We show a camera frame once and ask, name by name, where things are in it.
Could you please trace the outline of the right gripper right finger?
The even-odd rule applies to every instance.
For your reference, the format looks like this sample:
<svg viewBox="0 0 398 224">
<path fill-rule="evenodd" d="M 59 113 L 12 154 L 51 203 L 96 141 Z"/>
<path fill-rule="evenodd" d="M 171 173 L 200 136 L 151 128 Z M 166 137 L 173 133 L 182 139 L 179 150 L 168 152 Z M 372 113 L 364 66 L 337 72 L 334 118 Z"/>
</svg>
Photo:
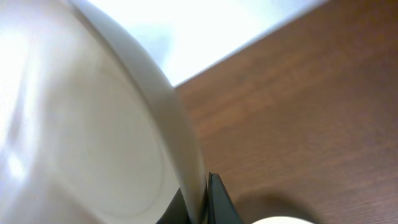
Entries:
<svg viewBox="0 0 398 224">
<path fill-rule="evenodd" d="M 208 224 L 243 224 L 221 177 L 212 172 L 208 178 Z"/>
</svg>

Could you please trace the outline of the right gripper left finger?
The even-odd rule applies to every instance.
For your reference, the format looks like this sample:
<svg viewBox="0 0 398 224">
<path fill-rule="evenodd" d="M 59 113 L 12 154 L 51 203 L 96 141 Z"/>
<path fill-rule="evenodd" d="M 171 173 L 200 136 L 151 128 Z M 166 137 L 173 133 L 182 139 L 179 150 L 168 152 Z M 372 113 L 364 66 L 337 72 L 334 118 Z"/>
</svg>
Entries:
<svg viewBox="0 0 398 224">
<path fill-rule="evenodd" d="M 156 224 L 190 224 L 181 190 L 178 189 L 164 214 Z"/>
</svg>

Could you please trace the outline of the beige bowl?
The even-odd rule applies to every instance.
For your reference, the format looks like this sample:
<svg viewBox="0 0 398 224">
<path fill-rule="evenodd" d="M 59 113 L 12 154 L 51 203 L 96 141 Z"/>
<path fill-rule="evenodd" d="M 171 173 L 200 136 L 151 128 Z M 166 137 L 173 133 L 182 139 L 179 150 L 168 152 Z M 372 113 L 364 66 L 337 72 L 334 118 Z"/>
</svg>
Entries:
<svg viewBox="0 0 398 224">
<path fill-rule="evenodd" d="M 1 222 L 206 217 L 198 142 L 147 51 L 88 1 L 1 2 Z"/>
</svg>

